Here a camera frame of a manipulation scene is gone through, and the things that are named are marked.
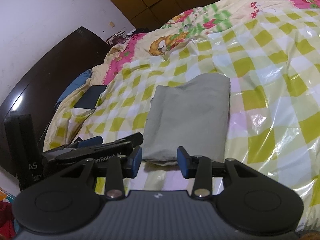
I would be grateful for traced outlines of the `grey pants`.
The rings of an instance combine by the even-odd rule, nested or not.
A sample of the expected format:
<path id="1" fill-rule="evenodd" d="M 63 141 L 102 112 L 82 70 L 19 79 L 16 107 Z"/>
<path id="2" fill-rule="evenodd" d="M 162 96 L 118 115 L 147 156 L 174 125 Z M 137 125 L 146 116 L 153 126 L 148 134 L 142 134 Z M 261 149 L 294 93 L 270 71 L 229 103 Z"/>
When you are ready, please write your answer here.
<path id="1" fill-rule="evenodd" d="M 143 132 L 143 159 L 176 161 L 182 146 L 191 155 L 224 160 L 230 79 L 201 74 L 176 86 L 157 86 Z"/>

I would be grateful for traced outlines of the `dark navy folded cloth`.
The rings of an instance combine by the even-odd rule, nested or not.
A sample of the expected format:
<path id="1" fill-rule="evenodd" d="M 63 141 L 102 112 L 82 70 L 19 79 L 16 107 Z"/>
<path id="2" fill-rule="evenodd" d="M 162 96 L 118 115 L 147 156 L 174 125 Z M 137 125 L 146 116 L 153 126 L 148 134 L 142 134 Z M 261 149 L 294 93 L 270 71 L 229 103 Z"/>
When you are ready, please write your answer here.
<path id="1" fill-rule="evenodd" d="M 89 87 L 89 89 L 74 105 L 74 108 L 95 109 L 99 96 L 106 89 L 106 87 L 107 85 L 96 85 Z"/>

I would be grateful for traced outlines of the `blue pillow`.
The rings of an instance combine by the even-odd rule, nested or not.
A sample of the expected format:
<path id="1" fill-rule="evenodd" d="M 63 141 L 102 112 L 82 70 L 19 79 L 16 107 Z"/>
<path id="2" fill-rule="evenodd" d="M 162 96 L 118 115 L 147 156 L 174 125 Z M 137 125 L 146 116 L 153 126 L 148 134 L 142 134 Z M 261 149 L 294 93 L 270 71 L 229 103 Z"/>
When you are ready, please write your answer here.
<path id="1" fill-rule="evenodd" d="M 92 70 L 88 69 L 81 73 L 77 78 L 75 78 L 68 86 L 67 88 L 63 91 L 63 93 L 60 95 L 58 98 L 54 109 L 57 110 L 60 103 L 73 91 L 78 89 L 79 87 L 83 86 L 86 83 L 86 80 L 92 76 Z"/>

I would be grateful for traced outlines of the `black box with letters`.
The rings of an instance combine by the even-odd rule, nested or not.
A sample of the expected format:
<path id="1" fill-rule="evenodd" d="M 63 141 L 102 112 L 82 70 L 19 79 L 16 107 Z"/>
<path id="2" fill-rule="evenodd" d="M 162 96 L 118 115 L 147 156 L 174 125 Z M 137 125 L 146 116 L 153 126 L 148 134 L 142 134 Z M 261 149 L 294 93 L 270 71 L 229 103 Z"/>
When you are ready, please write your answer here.
<path id="1" fill-rule="evenodd" d="M 20 190 L 23 191 L 44 178 L 31 115 L 12 111 L 5 118 L 4 127 Z"/>

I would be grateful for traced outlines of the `green checkered plastic sheet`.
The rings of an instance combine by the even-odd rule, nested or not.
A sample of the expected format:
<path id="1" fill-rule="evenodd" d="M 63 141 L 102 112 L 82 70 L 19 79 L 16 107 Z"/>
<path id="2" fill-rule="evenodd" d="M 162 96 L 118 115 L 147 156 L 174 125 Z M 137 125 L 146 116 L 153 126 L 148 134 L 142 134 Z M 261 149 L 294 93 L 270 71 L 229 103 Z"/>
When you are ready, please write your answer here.
<path id="1" fill-rule="evenodd" d="M 225 156 L 293 189 L 305 206 L 299 227 L 319 229 L 318 9 L 262 12 L 223 32 L 190 38 L 163 56 L 124 64 L 94 109 L 74 107 L 84 88 L 60 105 L 43 148 L 142 132 L 158 85 L 178 86 L 204 73 L 231 80 Z"/>

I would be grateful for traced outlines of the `cartoon print quilt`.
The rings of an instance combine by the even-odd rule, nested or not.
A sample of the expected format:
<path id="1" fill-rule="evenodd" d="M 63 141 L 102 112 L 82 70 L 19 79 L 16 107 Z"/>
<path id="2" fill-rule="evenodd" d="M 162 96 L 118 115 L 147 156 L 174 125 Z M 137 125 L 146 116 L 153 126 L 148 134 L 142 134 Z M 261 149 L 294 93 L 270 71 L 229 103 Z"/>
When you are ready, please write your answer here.
<path id="1" fill-rule="evenodd" d="M 319 0 L 221 0 L 218 9 L 230 15 L 217 24 L 207 20 L 213 15 L 208 6 L 195 15 L 190 12 L 181 22 L 170 19 L 156 31 L 133 35 L 116 44 L 104 62 L 92 69 L 86 83 L 59 105 L 46 133 L 44 148 L 51 150 L 99 135 L 105 141 L 141 132 L 159 85 L 178 86 L 203 73 L 221 72 L 211 63 L 214 48 L 222 50 L 229 62 L 244 53 L 233 41 L 237 27 L 254 23 L 265 12 L 299 10 L 319 13 Z M 107 85 L 95 109 L 74 108 L 91 86 Z"/>

